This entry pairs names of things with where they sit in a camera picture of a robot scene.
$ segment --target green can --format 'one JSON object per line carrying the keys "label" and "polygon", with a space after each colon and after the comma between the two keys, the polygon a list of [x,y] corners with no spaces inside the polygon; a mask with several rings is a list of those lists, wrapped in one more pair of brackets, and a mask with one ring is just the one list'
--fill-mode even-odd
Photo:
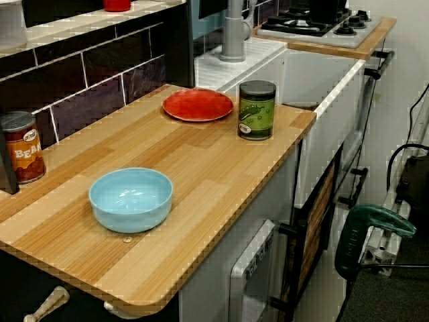
{"label": "green can", "polygon": [[238,134],[243,139],[266,140],[273,135],[275,90],[265,80],[240,84]]}

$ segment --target black cabinet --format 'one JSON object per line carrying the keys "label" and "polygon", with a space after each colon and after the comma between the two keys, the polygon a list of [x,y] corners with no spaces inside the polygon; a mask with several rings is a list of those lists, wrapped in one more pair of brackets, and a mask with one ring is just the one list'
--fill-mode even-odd
{"label": "black cabinet", "polygon": [[[70,293],[70,300],[43,318],[43,322],[119,322],[95,297],[0,251],[0,322],[22,322],[34,313],[56,286]],[[179,322],[178,295],[159,313],[132,321]]]}

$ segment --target wooden table top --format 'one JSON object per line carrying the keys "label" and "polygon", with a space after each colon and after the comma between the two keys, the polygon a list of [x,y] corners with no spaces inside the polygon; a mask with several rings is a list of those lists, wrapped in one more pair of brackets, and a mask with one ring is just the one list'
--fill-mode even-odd
{"label": "wooden table top", "polygon": [[275,40],[278,42],[287,42],[288,48],[290,49],[367,60],[372,55],[380,41],[382,41],[386,37],[386,35],[390,32],[390,30],[394,27],[395,24],[395,18],[382,17],[380,24],[365,38],[365,40],[363,40],[363,42],[357,48],[354,49],[314,44],[310,42],[311,40],[309,40],[308,42],[303,42],[298,40],[260,36],[256,34],[257,29],[259,29],[260,27],[255,28],[253,30],[252,37]]}
{"label": "wooden table top", "polygon": [[[236,102],[208,123],[166,115],[162,101],[180,89],[165,85],[44,150],[44,177],[0,192],[0,248],[128,313],[165,307],[316,117],[278,105],[273,136],[247,141]],[[88,190],[136,166],[170,178],[172,210],[149,231],[115,233],[95,219]]]}

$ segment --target green label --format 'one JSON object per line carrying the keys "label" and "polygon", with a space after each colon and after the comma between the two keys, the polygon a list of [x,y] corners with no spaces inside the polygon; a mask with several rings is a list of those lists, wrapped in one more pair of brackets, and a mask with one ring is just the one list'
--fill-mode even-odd
{"label": "green label", "polygon": [[239,124],[241,128],[253,130],[269,129],[273,126],[274,99],[264,102],[253,102],[240,99]]}

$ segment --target dark purple tile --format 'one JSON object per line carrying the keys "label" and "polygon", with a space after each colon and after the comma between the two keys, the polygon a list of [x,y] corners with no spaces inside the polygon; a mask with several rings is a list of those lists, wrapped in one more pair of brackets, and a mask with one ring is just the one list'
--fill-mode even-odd
{"label": "dark purple tile", "polygon": [[85,88],[80,55],[0,82],[4,111],[35,111]]}
{"label": "dark purple tile", "polygon": [[287,10],[289,10],[290,1],[291,0],[279,0],[279,10],[280,11],[287,11]]}
{"label": "dark purple tile", "polygon": [[159,57],[123,75],[127,104],[166,83],[166,61]]}
{"label": "dark purple tile", "polygon": [[84,52],[88,84],[96,84],[150,58],[149,30]]}
{"label": "dark purple tile", "polygon": [[152,57],[158,57],[166,53],[166,35],[168,34],[169,31],[166,23],[161,23],[150,28]]}
{"label": "dark purple tile", "polygon": [[278,7],[277,1],[271,0],[259,6],[259,24],[268,20],[268,17],[274,15],[275,8]]}
{"label": "dark purple tile", "polygon": [[35,49],[38,63],[43,64],[55,58],[69,55],[73,52],[84,50],[102,42],[115,38],[115,27],[110,26],[100,30],[95,30],[87,34],[74,36],[53,44],[45,45]]}
{"label": "dark purple tile", "polygon": [[33,50],[0,58],[0,78],[34,67]]}
{"label": "dark purple tile", "polygon": [[194,39],[193,46],[194,46],[194,58],[204,54],[204,36]]}
{"label": "dark purple tile", "polygon": [[35,117],[42,149],[46,149],[48,146],[56,143],[50,110],[40,111]]}
{"label": "dark purple tile", "polygon": [[164,16],[165,15],[163,15],[163,13],[157,12],[144,15],[143,17],[137,19],[131,19],[123,23],[119,23],[116,25],[118,37],[163,22],[163,18],[165,19]]}
{"label": "dark purple tile", "polygon": [[209,32],[205,37],[206,52],[222,44],[223,28]]}
{"label": "dark purple tile", "polygon": [[119,76],[53,106],[58,139],[72,135],[123,106]]}

